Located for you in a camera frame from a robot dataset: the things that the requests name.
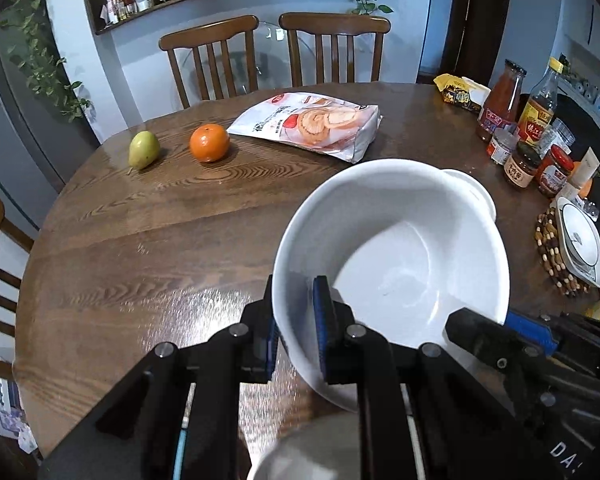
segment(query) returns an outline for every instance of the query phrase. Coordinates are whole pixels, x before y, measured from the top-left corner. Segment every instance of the black lid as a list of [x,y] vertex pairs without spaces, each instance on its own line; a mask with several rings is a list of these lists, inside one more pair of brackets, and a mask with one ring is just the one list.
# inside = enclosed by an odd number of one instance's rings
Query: black lid
[[533,168],[537,168],[542,162],[538,152],[536,152],[533,146],[527,144],[524,140],[518,141],[516,144],[516,152],[528,165]]
[[522,68],[518,63],[514,63],[510,59],[505,59],[504,64],[505,66],[510,66],[516,72],[520,72],[522,75],[526,75],[526,70]]

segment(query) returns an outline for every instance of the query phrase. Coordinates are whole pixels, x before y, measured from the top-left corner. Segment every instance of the dark brown door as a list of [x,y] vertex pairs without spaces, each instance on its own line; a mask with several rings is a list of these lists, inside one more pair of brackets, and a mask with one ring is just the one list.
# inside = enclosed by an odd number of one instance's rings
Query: dark brown door
[[453,0],[440,72],[488,85],[508,10],[509,0]]

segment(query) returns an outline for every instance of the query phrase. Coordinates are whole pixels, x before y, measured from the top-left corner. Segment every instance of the refrigerator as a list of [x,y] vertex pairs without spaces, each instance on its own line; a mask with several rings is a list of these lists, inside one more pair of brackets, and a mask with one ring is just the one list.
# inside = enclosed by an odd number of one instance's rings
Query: refrigerator
[[0,199],[6,216],[36,238],[75,171],[100,145],[84,117],[69,122],[37,96],[10,61],[16,36],[0,28]]

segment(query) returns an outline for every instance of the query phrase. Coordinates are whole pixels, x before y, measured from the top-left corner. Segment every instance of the wooden table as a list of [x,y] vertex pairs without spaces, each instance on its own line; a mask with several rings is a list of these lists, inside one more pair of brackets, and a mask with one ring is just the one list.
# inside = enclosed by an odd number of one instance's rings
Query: wooden table
[[[473,175],[491,193],[509,258],[510,306],[528,313],[581,310],[542,270],[532,233],[547,200],[516,191],[474,134],[475,116],[444,104],[435,86],[309,87],[384,120],[363,160],[401,157]],[[197,163],[194,128],[225,126],[276,91],[202,102],[108,139],[66,185],[31,253],[18,302],[14,371],[43,454],[161,341],[203,342],[262,296],[296,208],[348,164],[290,146],[235,137],[224,161]],[[165,156],[127,175],[133,134],[158,135]],[[272,384],[241,394],[240,426],[252,458],[333,405],[314,394],[280,346]]]

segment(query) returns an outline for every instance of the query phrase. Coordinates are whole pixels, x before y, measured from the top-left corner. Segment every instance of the red sauce bottle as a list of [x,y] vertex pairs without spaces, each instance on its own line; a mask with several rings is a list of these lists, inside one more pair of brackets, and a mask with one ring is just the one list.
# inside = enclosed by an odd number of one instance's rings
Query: red sauce bottle
[[475,133],[489,142],[496,128],[516,122],[520,90],[526,70],[510,59],[504,62],[504,72],[484,102]]

